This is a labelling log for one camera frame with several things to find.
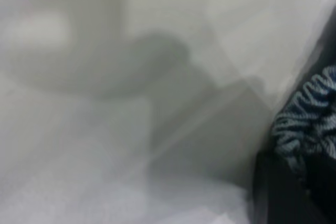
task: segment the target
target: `striped fabric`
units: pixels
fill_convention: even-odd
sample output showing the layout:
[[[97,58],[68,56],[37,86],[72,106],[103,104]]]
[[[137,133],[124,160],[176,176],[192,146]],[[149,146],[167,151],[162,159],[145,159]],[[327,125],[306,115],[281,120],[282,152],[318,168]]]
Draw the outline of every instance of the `striped fabric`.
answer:
[[[324,68],[295,92],[276,116],[271,135],[275,152],[298,176],[305,176],[305,155],[336,158],[336,66]]]

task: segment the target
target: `blurry surface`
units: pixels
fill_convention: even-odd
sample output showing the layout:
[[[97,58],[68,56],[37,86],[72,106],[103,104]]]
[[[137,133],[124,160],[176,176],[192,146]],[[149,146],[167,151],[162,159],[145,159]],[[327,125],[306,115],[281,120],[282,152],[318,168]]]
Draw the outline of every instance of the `blurry surface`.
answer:
[[[0,0],[0,222],[236,223],[333,0]]]

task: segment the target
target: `white wall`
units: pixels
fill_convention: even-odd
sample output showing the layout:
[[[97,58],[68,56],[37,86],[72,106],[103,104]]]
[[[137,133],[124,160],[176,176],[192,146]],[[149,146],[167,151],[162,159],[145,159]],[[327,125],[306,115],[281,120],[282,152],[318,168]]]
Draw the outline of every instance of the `white wall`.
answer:
[[[0,0],[0,222],[246,223],[332,6]]]

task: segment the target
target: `blue and white striped cloth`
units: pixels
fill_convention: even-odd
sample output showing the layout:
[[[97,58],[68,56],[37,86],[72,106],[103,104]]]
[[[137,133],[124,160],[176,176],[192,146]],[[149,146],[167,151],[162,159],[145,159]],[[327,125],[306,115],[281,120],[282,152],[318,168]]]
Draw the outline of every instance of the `blue and white striped cloth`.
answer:
[[[336,158],[336,66],[326,67],[295,92],[276,116],[271,135],[276,153],[298,176],[305,175],[305,155]]]

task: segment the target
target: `black object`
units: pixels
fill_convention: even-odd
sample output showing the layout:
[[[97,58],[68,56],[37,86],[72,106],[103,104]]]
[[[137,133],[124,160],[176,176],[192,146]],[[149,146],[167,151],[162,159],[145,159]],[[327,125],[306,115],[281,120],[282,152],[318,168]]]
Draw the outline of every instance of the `black object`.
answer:
[[[336,223],[336,160],[328,156],[308,156],[305,160],[311,199]]]
[[[255,224],[330,224],[288,165],[274,153],[257,156],[253,184]]]

